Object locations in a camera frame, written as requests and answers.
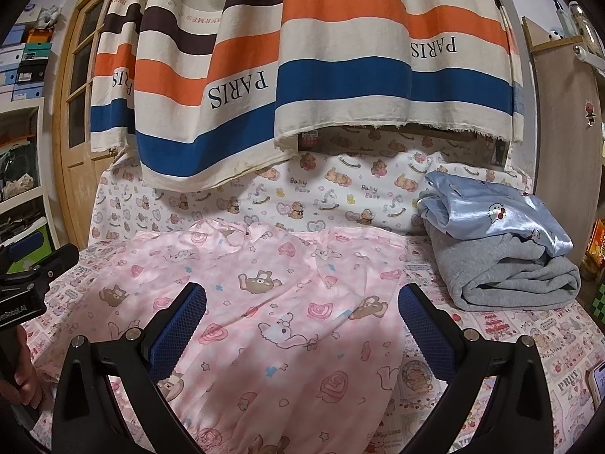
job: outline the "small panda figurine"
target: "small panda figurine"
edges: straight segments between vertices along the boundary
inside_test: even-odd
[[[558,41],[559,39],[563,39],[563,37],[561,36],[558,30],[552,29],[548,33],[548,39],[550,39],[551,41]]]

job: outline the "light blue satin garment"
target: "light blue satin garment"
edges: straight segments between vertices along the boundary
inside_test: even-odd
[[[544,246],[552,257],[564,256],[574,246],[536,196],[438,171],[427,174],[426,180],[436,193],[418,202],[422,218],[455,239],[515,233]]]

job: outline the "pink garment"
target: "pink garment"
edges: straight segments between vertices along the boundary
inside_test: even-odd
[[[143,233],[101,270],[64,326],[91,341],[117,338],[197,282],[208,310],[159,387],[200,446],[362,452],[410,347],[397,309],[405,246],[374,227],[288,233],[202,220]],[[38,360],[42,371],[58,376],[72,337],[62,333]]]

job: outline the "human hand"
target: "human hand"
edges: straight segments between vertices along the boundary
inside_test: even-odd
[[[19,385],[19,389],[5,381],[0,381],[0,396],[14,404],[29,404],[32,408],[37,408],[42,400],[42,388],[31,363],[27,333],[22,326],[17,326],[17,339],[19,340],[19,359],[14,380]]]

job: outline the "gray folded clothing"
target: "gray folded clothing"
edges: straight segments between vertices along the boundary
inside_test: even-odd
[[[441,278],[463,311],[563,307],[580,291],[580,271],[564,256],[512,233],[460,241],[425,222]]]

